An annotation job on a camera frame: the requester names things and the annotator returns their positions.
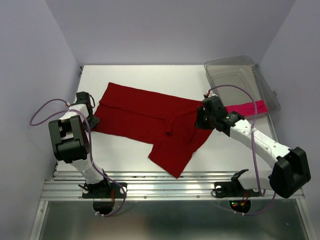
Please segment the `dark red t shirt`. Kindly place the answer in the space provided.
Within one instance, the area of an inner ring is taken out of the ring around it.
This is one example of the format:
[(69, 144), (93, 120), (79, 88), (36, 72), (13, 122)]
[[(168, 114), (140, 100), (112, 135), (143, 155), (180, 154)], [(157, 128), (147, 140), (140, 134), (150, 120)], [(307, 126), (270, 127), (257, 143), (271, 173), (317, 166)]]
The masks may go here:
[(178, 178), (211, 130), (195, 127), (201, 103), (110, 82), (99, 101), (94, 131), (152, 144), (148, 158)]

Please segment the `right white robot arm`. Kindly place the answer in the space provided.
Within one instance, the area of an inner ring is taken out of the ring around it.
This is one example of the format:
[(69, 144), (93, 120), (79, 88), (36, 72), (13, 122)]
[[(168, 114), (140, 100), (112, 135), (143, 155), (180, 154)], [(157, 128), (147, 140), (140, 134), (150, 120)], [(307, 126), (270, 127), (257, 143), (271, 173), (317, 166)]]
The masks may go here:
[(238, 112), (228, 112), (215, 94), (205, 97), (198, 107), (195, 126), (224, 133), (251, 149), (254, 158), (260, 157), (270, 167), (259, 171), (255, 164), (254, 170), (243, 169), (229, 181), (215, 182), (212, 194), (216, 198), (240, 197), (244, 193), (257, 197), (274, 191), (288, 199), (311, 180), (307, 154), (302, 148), (290, 148), (268, 137)]

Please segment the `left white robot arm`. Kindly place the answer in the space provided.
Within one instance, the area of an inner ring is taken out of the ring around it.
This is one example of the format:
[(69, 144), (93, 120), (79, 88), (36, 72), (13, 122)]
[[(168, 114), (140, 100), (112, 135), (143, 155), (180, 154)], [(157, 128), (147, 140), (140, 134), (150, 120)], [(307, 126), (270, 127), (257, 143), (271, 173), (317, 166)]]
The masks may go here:
[(111, 184), (103, 177), (103, 169), (91, 159), (91, 145), (87, 133), (100, 120), (94, 116), (95, 101), (85, 91), (76, 93), (76, 101), (57, 120), (48, 123), (55, 158), (73, 166), (85, 178), (84, 189), (94, 190), (100, 197), (111, 193)]

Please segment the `clear plastic bin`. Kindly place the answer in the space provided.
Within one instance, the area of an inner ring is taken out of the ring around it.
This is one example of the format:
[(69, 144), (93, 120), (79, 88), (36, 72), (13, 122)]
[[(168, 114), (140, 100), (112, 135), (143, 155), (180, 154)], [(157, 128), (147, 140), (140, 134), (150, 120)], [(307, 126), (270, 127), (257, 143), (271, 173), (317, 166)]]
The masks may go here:
[(267, 112), (273, 114), (281, 105), (276, 94), (270, 88), (260, 72), (260, 67), (249, 56), (228, 57), (204, 63), (206, 77), (211, 88), (220, 86), (213, 92), (225, 106), (251, 103), (252, 99), (240, 87), (249, 93), (255, 101), (264, 101)]

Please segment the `pink rolled t shirt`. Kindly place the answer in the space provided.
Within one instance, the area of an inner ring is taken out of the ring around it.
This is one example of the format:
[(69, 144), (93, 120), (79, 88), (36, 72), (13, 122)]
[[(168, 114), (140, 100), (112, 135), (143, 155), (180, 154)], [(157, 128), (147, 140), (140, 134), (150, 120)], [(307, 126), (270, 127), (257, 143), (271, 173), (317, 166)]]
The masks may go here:
[[(267, 114), (269, 112), (265, 102), (263, 100), (258, 100), (255, 102), (257, 107), (257, 114)], [(237, 112), (240, 115), (244, 117), (250, 117), (255, 115), (255, 105), (253, 102), (248, 102), (244, 104), (238, 104), (238, 105), (229, 105), (225, 107), (226, 110), (231, 112)]]

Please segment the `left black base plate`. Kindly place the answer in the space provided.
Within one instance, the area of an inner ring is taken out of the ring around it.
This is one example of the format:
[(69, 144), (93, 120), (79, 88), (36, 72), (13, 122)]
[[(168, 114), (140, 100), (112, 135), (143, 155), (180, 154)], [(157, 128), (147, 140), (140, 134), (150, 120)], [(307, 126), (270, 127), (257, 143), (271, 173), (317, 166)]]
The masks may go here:
[(95, 184), (94, 187), (89, 187), (86, 183), (82, 186), (83, 199), (124, 199), (124, 190), (127, 190), (127, 183), (120, 183), (122, 188), (111, 182), (109, 186), (102, 183)]

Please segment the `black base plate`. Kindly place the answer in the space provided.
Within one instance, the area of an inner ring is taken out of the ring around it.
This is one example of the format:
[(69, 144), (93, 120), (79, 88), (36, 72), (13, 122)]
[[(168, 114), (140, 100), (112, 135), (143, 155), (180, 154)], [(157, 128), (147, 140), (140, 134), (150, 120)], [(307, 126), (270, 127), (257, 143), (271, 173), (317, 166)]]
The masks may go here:
[(120, 183), (122, 188), (111, 182), (109, 186), (102, 183), (95, 184), (94, 187), (89, 187), (86, 183), (82, 186), (83, 199), (124, 199), (124, 190), (127, 190), (127, 183)]
[(242, 197), (259, 197), (259, 193), (252, 189), (244, 189), (239, 182), (219, 181), (214, 183), (211, 195), (215, 198), (242, 198)]

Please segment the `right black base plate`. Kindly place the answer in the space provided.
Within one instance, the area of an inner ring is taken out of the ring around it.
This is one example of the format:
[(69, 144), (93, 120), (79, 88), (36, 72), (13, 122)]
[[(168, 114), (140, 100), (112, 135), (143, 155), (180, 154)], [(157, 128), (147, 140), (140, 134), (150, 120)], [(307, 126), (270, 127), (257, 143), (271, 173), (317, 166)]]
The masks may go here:
[(244, 189), (239, 182), (219, 181), (214, 183), (211, 195), (215, 198), (242, 198), (242, 197), (259, 197), (259, 193), (252, 189)]

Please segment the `aluminium rail frame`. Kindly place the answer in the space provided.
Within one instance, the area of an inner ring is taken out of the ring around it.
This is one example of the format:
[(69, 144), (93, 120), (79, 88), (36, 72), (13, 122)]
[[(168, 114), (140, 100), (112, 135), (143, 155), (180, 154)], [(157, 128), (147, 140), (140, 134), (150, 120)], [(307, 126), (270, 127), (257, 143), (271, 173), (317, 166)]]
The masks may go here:
[(314, 240), (314, 228), (299, 191), (284, 199), (268, 192), (251, 201), (249, 216), (230, 211), (226, 198), (211, 194), (230, 172), (186, 172), (175, 179), (163, 172), (112, 172), (126, 182), (120, 213), (96, 216), (81, 196), (83, 178), (57, 171), (44, 183), (30, 234), (32, 240)]

